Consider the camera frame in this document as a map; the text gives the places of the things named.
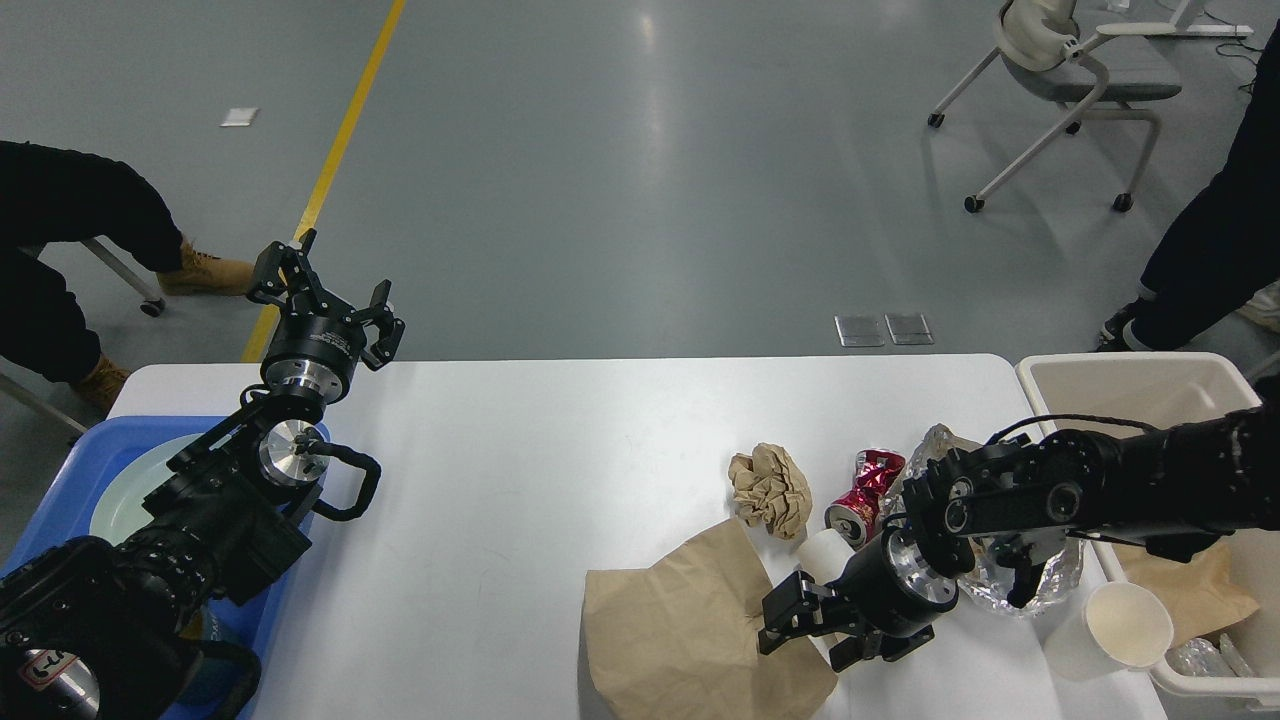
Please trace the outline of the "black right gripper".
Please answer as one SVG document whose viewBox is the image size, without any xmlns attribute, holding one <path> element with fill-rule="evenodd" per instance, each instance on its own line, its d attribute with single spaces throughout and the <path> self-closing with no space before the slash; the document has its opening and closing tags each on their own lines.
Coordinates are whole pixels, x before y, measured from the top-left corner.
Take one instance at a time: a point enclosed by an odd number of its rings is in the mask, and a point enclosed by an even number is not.
<svg viewBox="0 0 1280 720">
<path fill-rule="evenodd" d="M 847 632 L 852 605 L 874 629 L 833 644 L 831 669 L 842 673 L 877 659 L 897 662 L 934 639 L 931 624 L 957 600 L 957 583 L 925 561 L 914 533 L 891 527 L 850 557 L 838 592 L 804 570 L 776 585 L 762 601 L 758 651 L 767 656 L 791 639 Z"/>
</svg>

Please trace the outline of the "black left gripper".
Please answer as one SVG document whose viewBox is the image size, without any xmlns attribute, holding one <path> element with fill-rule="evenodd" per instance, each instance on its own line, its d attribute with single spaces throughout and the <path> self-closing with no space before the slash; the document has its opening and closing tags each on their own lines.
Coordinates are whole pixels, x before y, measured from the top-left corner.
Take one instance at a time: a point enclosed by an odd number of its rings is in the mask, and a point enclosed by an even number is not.
<svg viewBox="0 0 1280 720">
<path fill-rule="evenodd" d="M 293 243 L 266 246 L 253 264 L 244 296 L 283 313 L 260 366 L 262 380 L 270 387 L 302 386 L 335 404 L 348 395 L 360 360 L 371 372 L 394 360 L 406 324 L 390 305 L 390 279 L 374 287 L 366 307 L 352 311 L 353 325 L 339 318 L 301 314 L 326 311 L 308 259 L 316 236 L 315 228 L 307 228 Z M 378 337 L 367 342 L 369 327 Z"/>
</svg>

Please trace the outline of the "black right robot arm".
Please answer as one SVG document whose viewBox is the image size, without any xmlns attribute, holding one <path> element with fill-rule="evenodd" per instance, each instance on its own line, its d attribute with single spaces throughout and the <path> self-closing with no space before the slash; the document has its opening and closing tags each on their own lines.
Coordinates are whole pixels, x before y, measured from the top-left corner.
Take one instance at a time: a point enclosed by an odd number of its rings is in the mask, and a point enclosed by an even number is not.
<svg viewBox="0 0 1280 720">
<path fill-rule="evenodd" d="M 973 451 L 951 450 L 902 483 L 901 509 L 827 582 L 794 571 L 763 600 L 760 653 L 840 633 L 829 665 L 896 661 L 932 641 L 991 538 L 1010 568 L 1007 602 L 1024 607 L 1069 537 L 1140 546 L 1188 562 L 1239 529 L 1277 529 L 1277 378 L 1261 404 L 1210 421 L 1115 438 L 1062 429 L 1039 442 L 1014 424 Z"/>
</svg>

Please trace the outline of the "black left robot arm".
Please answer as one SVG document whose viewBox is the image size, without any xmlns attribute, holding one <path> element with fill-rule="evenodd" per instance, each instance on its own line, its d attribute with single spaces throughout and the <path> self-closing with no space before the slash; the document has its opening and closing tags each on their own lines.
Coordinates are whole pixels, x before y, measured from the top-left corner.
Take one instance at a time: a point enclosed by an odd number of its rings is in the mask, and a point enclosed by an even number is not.
<svg viewBox="0 0 1280 720">
<path fill-rule="evenodd" d="M 260 657 L 187 629 L 210 601 L 246 605 L 284 577 L 311 546 L 308 515 L 367 511 L 380 464 L 319 427 L 357 365 L 385 366 L 404 333 L 389 281 L 366 307 L 323 287 L 316 234 L 259 255 L 247 297 L 280 311 L 261 380 L 168 460 L 170 477 L 142 502 L 150 521 L 118 544 L 70 538 L 3 578 L 5 719 L 159 719 L 209 661 L 236 670 L 211 717 L 253 698 Z"/>
</svg>

